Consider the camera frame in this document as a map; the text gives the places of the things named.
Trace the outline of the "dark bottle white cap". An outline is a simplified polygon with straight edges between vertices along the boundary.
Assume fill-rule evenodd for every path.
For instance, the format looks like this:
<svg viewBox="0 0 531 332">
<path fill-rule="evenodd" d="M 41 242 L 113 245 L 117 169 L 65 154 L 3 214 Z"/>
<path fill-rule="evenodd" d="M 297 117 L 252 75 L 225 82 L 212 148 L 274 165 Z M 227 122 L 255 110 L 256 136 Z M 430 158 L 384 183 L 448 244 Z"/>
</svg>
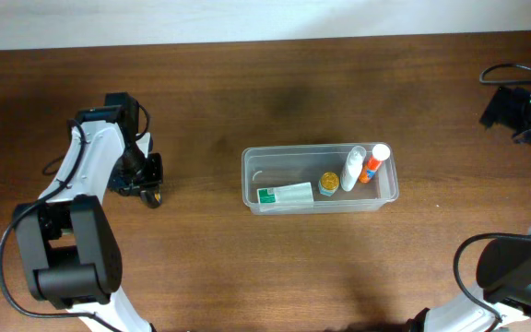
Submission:
<svg viewBox="0 0 531 332">
<path fill-rule="evenodd" d="M 162 194 L 159 189 L 141 191 L 140 199 L 147 208 L 158 208 L 162 204 Z"/>
</svg>

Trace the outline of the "orange tube white cap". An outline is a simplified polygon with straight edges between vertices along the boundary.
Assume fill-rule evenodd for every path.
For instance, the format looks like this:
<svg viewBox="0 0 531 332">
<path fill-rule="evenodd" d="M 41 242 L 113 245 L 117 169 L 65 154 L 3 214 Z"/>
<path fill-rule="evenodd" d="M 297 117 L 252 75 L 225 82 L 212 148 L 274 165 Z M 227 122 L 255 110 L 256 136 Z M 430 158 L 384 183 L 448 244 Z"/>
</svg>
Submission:
<svg viewBox="0 0 531 332">
<path fill-rule="evenodd" d="M 359 182 L 367 184 L 390 156 L 391 149 L 386 144 L 376 144 L 372 148 L 372 154 L 360 173 Z"/>
</svg>

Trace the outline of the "white green medicine box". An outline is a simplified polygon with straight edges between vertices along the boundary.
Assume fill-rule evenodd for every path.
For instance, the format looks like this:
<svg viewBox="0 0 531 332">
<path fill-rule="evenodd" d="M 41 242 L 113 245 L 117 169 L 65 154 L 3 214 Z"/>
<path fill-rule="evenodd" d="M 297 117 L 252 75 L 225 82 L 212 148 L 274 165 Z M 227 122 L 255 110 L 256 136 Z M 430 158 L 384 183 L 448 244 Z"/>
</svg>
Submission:
<svg viewBox="0 0 531 332">
<path fill-rule="evenodd" d="M 258 188 L 258 202 L 272 204 L 308 204 L 314 201 L 310 183 L 289 184 L 278 187 Z"/>
</svg>

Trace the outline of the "white spray bottle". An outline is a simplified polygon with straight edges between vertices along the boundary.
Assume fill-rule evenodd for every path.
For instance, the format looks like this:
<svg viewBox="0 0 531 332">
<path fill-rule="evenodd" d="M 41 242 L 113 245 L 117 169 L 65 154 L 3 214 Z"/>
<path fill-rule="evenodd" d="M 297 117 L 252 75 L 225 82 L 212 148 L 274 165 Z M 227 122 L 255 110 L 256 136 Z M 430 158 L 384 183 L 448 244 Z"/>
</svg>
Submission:
<svg viewBox="0 0 531 332">
<path fill-rule="evenodd" d="M 340 186 L 343 191 L 350 192 L 355 186 L 360 177 L 366 153 L 363 146 L 355 146 L 347 155 L 340 176 Z"/>
</svg>

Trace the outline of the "small jar gold lid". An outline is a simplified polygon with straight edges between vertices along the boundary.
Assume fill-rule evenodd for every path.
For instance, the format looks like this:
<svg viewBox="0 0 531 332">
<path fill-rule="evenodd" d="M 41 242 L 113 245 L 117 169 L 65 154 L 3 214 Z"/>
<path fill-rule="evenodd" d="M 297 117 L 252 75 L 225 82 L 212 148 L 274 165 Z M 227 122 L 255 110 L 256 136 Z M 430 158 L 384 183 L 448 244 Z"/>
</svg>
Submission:
<svg viewBox="0 0 531 332">
<path fill-rule="evenodd" d="M 339 177 L 334 172 L 325 172 L 319 179 L 319 193 L 323 196 L 332 196 L 339 185 Z"/>
</svg>

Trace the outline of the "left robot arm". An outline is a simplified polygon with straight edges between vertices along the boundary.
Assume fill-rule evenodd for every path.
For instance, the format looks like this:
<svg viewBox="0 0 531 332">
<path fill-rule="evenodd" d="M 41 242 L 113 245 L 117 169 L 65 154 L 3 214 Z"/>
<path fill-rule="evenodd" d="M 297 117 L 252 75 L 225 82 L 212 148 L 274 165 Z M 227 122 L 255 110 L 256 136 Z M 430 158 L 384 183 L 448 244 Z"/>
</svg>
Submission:
<svg viewBox="0 0 531 332">
<path fill-rule="evenodd" d="M 14 234 L 29 292 L 53 319 L 79 318 L 92 331 L 152 331 L 122 286 L 122 255 L 102 209 L 106 191 L 162 203 L 161 157 L 138 121 L 138 103 L 82 111 L 69 120 L 71 145 L 47 189 L 16 207 Z"/>
</svg>

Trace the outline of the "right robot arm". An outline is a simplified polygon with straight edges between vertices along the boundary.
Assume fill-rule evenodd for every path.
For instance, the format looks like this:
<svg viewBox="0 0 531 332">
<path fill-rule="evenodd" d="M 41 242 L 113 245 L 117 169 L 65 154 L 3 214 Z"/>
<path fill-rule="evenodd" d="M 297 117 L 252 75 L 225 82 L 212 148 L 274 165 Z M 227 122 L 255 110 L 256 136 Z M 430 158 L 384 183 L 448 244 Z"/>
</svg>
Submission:
<svg viewBox="0 0 531 332">
<path fill-rule="evenodd" d="M 497 90 L 480 123 L 504 125 L 513 130 L 515 143 L 531 146 L 531 78 L 491 84 Z M 531 319 L 531 226 L 526 235 L 491 232 L 464 240 L 454 254 L 453 273 L 460 295 L 423 309 L 404 330 L 500 331 Z"/>
</svg>

